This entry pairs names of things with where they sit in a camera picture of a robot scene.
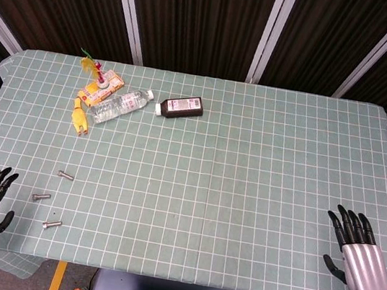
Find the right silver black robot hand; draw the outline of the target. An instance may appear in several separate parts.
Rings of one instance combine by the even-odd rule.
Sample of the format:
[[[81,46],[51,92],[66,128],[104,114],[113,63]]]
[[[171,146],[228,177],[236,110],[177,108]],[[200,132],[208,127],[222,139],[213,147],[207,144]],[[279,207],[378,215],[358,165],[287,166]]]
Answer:
[[[325,254],[322,258],[328,271],[349,290],[387,290],[385,260],[368,218],[342,205],[337,208],[340,215],[328,211],[328,216],[334,227],[344,268],[339,269]]]

